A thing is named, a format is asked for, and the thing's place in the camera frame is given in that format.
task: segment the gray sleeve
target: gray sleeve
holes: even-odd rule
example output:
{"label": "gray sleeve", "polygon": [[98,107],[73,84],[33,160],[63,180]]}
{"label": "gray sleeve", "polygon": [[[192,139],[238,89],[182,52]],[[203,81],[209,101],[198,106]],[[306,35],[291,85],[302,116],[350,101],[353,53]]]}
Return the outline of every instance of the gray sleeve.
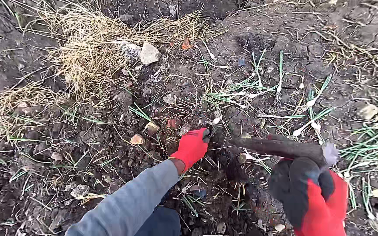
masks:
{"label": "gray sleeve", "polygon": [[178,179],[171,160],[145,169],[87,212],[65,235],[133,236]]}

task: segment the dark pants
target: dark pants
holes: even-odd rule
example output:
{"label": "dark pants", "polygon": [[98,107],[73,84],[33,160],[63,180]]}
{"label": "dark pants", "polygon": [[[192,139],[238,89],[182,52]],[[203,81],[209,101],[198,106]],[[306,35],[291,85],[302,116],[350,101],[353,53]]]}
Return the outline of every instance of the dark pants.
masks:
{"label": "dark pants", "polygon": [[139,228],[135,236],[179,236],[180,219],[176,210],[159,206]]}

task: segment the ground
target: ground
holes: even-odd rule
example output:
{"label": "ground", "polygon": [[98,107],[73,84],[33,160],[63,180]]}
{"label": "ground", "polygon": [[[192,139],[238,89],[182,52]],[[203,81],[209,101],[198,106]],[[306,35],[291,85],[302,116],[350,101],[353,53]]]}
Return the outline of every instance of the ground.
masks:
{"label": "ground", "polygon": [[[217,225],[225,223],[225,235],[293,235],[281,203],[267,190],[278,157],[257,155],[265,160],[240,161],[244,151],[232,147],[229,139],[246,133],[260,138],[282,134],[299,142],[333,142],[338,149],[355,150],[363,138],[358,129],[378,131],[378,114],[371,121],[358,115],[368,104],[378,105],[378,1],[104,1],[104,15],[139,30],[154,19],[177,20],[202,10],[202,38],[191,38],[188,50],[180,49],[180,41],[156,43],[160,61],[138,70],[138,62],[131,59],[132,76],[113,73],[107,95],[94,93],[84,103],[69,93],[74,88],[68,75],[57,74],[63,65],[47,59],[48,51],[64,45],[67,33],[45,36],[47,22],[33,23],[36,14],[28,9],[24,3],[0,1],[0,105],[11,104],[0,108],[8,112],[0,113],[0,122],[12,123],[0,132],[0,235],[64,234],[104,194],[175,152],[186,123],[192,129],[210,128],[213,135],[205,157],[162,202],[180,214],[181,233],[219,234]],[[251,61],[257,65],[260,57],[252,76]],[[280,65],[284,74],[278,94]],[[218,99],[235,83],[257,86],[247,80],[257,75],[264,88],[273,89],[249,90],[257,93],[252,98],[236,94],[230,100]],[[316,95],[330,75],[309,110],[305,103],[310,91]],[[173,102],[166,102],[165,96]],[[148,121],[129,107],[141,108],[160,131],[145,131]],[[331,110],[317,120],[320,132],[308,126],[302,135],[293,136],[310,120],[310,111],[316,116],[325,109]],[[15,116],[23,118],[22,123],[10,120]],[[214,118],[220,118],[218,124]],[[146,142],[131,145],[128,141],[135,134]],[[374,147],[364,145],[360,150]],[[354,193],[347,235],[378,235],[378,198],[366,194],[368,186],[378,189],[378,159],[350,158],[348,151],[341,156],[333,169]],[[352,168],[356,163],[361,166]],[[80,200],[71,196],[80,184],[89,186],[93,195]],[[369,219],[369,207],[375,220]],[[276,231],[281,224],[285,229]]]}

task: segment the gloved hand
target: gloved hand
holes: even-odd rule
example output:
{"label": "gloved hand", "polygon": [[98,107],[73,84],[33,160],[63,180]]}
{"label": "gloved hand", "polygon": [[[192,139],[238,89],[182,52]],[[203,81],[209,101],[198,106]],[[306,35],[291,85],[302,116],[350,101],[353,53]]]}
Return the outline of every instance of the gloved hand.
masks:
{"label": "gloved hand", "polygon": [[296,236],[344,236],[348,186],[327,168],[309,158],[282,159],[269,179]]}
{"label": "gloved hand", "polygon": [[204,157],[210,142],[210,139],[206,137],[208,134],[210,134],[209,129],[201,128],[189,131],[182,136],[177,152],[171,154],[170,158],[184,162],[183,173]]}

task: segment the dark soil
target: dark soil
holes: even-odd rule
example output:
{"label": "dark soil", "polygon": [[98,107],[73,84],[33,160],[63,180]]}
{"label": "dark soil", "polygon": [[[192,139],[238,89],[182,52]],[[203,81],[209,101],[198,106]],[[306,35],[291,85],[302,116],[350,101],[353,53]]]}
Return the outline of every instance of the dark soil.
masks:
{"label": "dark soil", "polygon": [[[314,27],[321,30],[329,27],[345,42],[378,47],[378,2],[375,4],[377,8],[347,1],[335,5],[315,3],[316,7],[309,3],[281,3],[266,8],[254,8],[266,3],[268,2],[125,0],[114,3],[105,1],[102,10],[109,17],[126,17],[127,23],[134,26],[140,21],[148,22],[159,17],[175,19],[199,10],[203,5],[203,13],[210,17],[208,23],[213,30],[227,31],[208,41],[209,49],[217,57],[216,64],[230,65],[230,71],[235,71],[239,68],[239,59],[245,59],[247,62],[244,68],[231,75],[230,79],[234,82],[241,81],[246,77],[245,72],[252,70],[249,63],[252,59],[250,52],[254,52],[258,57],[266,48],[265,61],[261,63],[264,67],[263,83],[267,87],[274,86],[278,83],[279,53],[280,50],[284,50],[285,72],[302,74],[304,77],[284,77],[279,109],[273,106],[275,98],[269,95],[256,97],[252,101],[255,110],[249,113],[242,113],[234,107],[224,109],[223,117],[228,122],[228,129],[233,136],[247,132],[265,137],[267,134],[279,132],[275,126],[282,125],[283,120],[274,119],[273,123],[266,121],[262,125],[262,120],[255,117],[255,112],[260,110],[279,116],[291,115],[299,99],[305,99],[308,90],[314,84],[320,86],[326,76],[335,73],[322,99],[318,100],[315,112],[327,107],[336,107],[322,124],[322,135],[324,139],[335,142],[340,148],[347,146],[348,138],[353,137],[342,134],[340,130],[362,127],[356,111],[365,103],[354,98],[368,98],[374,92],[350,85],[358,83],[353,82],[356,79],[356,68],[348,66],[353,62],[346,61],[342,69],[328,66],[327,54],[328,51],[335,50],[334,44],[323,40],[317,34],[307,34],[305,29]],[[171,15],[169,6],[176,8],[176,15]],[[237,12],[249,7],[254,9]],[[21,12],[22,9],[14,8],[14,11]],[[322,20],[315,14],[294,13],[314,11],[321,13],[318,16]],[[343,19],[360,22],[365,26],[347,23]],[[30,72],[35,71],[18,84],[19,87],[28,81],[42,79],[43,75],[36,70],[44,70],[50,66],[42,62],[45,48],[57,45],[47,37],[27,32],[23,35],[17,26],[17,20],[0,2],[0,91],[16,85],[20,78]],[[201,48],[202,55],[208,57],[202,42],[196,43]],[[192,129],[211,128],[214,107],[207,103],[200,107],[194,106],[194,100],[204,92],[204,82],[187,79],[194,78],[194,73],[205,72],[204,67],[197,63],[201,53],[196,48],[188,51],[176,50],[167,55],[174,60],[169,61],[162,57],[159,62],[144,67],[138,77],[139,83],[129,87],[129,91],[138,99],[123,89],[112,88],[112,104],[108,107],[94,109],[88,106],[76,111],[81,116],[102,117],[103,121],[115,125],[97,124],[63,116],[62,109],[68,109],[72,106],[71,103],[61,108],[54,106],[45,110],[43,116],[47,119],[59,118],[45,123],[44,127],[30,129],[25,134],[29,139],[45,142],[19,142],[18,147],[0,142],[0,150],[15,150],[0,154],[0,235],[64,234],[72,223],[79,221],[85,212],[101,200],[97,198],[80,204],[80,201],[72,200],[71,186],[88,185],[91,193],[111,194],[144,169],[158,163],[147,153],[158,160],[165,160],[175,152],[179,143],[176,136],[183,124],[189,123]],[[269,66],[274,69],[267,73]],[[152,77],[151,75],[160,68],[163,75],[180,77]],[[373,78],[375,71],[362,73],[369,78],[362,84],[378,83]],[[214,70],[213,83],[220,84],[223,74],[222,71]],[[299,88],[301,83],[306,87]],[[45,85],[54,91],[64,88],[57,77],[45,81]],[[172,94],[177,99],[177,105],[168,105],[161,99],[152,103],[165,94]],[[147,121],[129,112],[128,106],[133,102],[140,107],[152,103],[145,112],[162,127],[157,137],[148,137],[143,131]],[[173,119],[175,126],[170,125],[170,120]],[[287,128],[299,128],[307,121],[306,118],[299,120],[298,123],[292,124],[293,127]],[[136,133],[143,134],[148,140],[142,149],[124,142]],[[313,131],[309,134],[300,141],[318,141]],[[267,192],[269,173],[257,164],[240,164],[236,158],[240,153],[238,148],[220,149],[230,146],[229,139],[225,127],[218,126],[211,138],[211,151],[208,151],[206,157],[187,174],[188,178],[177,183],[170,190],[169,196],[166,196],[164,205],[176,209],[183,219],[182,234],[217,234],[217,224],[224,222],[227,228],[226,235],[270,235],[277,224],[286,226],[286,230],[278,233],[279,235],[292,235],[292,226],[286,220],[282,205]],[[54,161],[50,158],[53,152],[65,153],[65,160]],[[266,160],[266,163],[272,167],[276,160],[272,158]],[[27,172],[13,180],[12,177],[22,170]],[[378,188],[378,175],[372,181],[372,186]],[[359,185],[360,179],[355,178],[351,184]],[[199,190],[189,188],[185,191],[187,195],[196,197],[202,190],[206,193],[202,201],[208,204],[194,204],[199,217],[194,216],[182,201],[175,199],[179,197],[182,189],[191,185],[198,186]],[[360,191],[356,190],[355,195],[361,196]],[[241,207],[244,210],[234,210],[234,207],[240,204],[244,204],[244,207]],[[371,204],[378,213],[378,199],[372,199]],[[259,227],[259,220],[263,222],[265,230]],[[346,231],[348,235],[375,235],[362,206],[347,216]]]}

